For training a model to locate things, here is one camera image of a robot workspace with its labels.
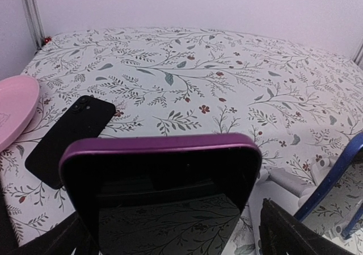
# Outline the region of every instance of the white wall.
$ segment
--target white wall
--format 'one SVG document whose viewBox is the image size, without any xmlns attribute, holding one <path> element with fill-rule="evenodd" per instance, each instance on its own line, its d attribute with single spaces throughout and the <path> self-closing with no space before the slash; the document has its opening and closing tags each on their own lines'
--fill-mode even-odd
<svg viewBox="0 0 363 255">
<path fill-rule="evenodd" d="M 0 0 L 0 80 L 20 74 L 35 50 L 22 0 Z"/>
<path fill-rule="evenodd" d="M 45 30 L 184 26 L 289 39 L 352 57 L 363 0 L 38 0 Z"/>
</svg>

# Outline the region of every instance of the floral tablecloth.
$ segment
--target floral tablecloth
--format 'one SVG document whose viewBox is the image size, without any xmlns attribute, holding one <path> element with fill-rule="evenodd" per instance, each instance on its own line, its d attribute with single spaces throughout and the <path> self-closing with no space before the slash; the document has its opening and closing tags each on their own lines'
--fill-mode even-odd
<svg viewBox="0 0 363 255">
<path fill-rule="evenodd" d="M 40 182 L 24 160 L 80 95 L 116 105 L 101 137 L 245 133 L 261 149 L 264 167 L 288 166 L 311 183 L 313 157 L 338 155 L 363 129 L 363 73 L 350 59 L 240 32 L 60 34 L 22 74 L 39 81 L 39 105 L 21 137 L 0 154 L 3 193 L 21 244 L 74 211 L 66 191 Z M 355 237 L 362 241 L 363 233 Z M 247 207 L 225 253 L 254 250 Z"/>
</svg>

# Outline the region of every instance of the pink plate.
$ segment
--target pink plate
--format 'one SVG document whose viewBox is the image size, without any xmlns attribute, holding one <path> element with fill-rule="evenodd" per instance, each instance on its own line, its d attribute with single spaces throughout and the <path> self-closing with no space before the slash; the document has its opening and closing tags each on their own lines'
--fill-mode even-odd
<svg viewBox="0 0 363 255">
<path fill-rule="evenodd" d="M 30 76 L 0 81 L 0 152 L 12 144 L 33 118 L 39 84 Z"/>
</svg>

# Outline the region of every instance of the smartphone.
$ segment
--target smartphone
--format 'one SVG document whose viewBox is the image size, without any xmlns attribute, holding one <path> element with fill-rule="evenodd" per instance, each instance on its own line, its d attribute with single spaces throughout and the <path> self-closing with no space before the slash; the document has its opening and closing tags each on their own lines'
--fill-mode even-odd
<svg viewBox="0 0 363 255">
<path fill-rule="evenodd" d="M 242 134 L 84 139 L 60 175 L 103 254 L 221 254 L 260 166 Z"/>
<path fill-rule="evenodd" d="M 26 168 L 49 187 L 61 188 L 58 164 L 65 149 L 76 140 L 98 137 L 115 112 L 111 103 L 81 96 L 30 153 Z"/>
</svg>

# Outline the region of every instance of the red object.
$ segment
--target red object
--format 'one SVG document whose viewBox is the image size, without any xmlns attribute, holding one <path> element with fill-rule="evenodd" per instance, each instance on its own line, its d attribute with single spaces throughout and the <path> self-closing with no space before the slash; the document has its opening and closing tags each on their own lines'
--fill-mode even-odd
<svg viewBox="0 0 363 255">
<path fill-rule="evenodd" d="M 48 44 L 51 41 L 52 41 L 52 38 L 50 36 L 47 36 L 46 38 L 44 38 L 44 44 Z"/>
</svg>

